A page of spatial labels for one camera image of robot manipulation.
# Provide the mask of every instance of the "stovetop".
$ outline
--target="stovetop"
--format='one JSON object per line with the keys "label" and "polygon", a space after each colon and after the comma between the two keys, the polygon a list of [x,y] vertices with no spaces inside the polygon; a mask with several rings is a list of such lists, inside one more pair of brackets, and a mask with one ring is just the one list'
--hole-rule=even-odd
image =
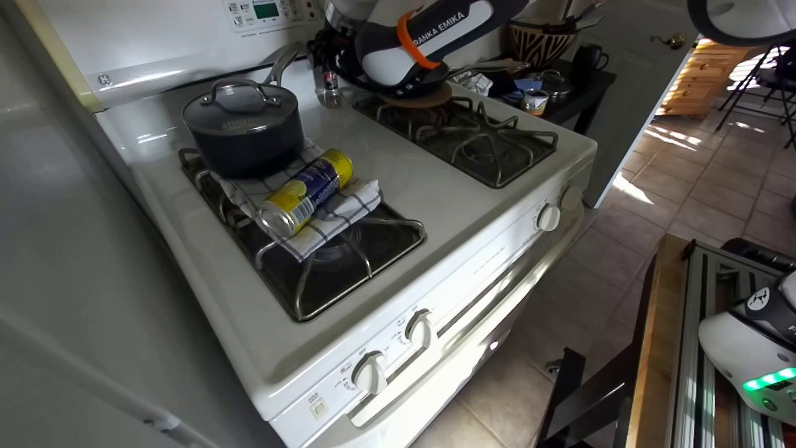
{"label": "stovetop", "polygon": [[555,131],[517,130],[517,116],[492,119],[470,97],[435,107],[370,97],[355,107],[492,189],[516,182],[558,148]]}
{"label": "stovetop", "polygon": [[426,242],[421,221],[381,204],[298,265],[223,194],[197,149],[182,149],[180,160],[182,171],[293,321],[319,317]]}

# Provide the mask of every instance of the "floor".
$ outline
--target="floor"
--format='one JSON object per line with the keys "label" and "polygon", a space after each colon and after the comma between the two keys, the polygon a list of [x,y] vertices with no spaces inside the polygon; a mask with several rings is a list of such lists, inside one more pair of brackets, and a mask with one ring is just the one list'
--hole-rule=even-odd
{"label": "floor", "polygon": [[[415,448],[535,446],[552,375],[548,360],[569,345],[586,357],[586,375],[631,334],[641,275],[664,232],[721,245],[746,237],[796,253],[796,149],[772,116],[733,112],[713,131],[705,121],[655,119],[590,214],[579,242],[533,291],[508,343],[460,390]],[[594,446],[610,446],[608,431]]]}

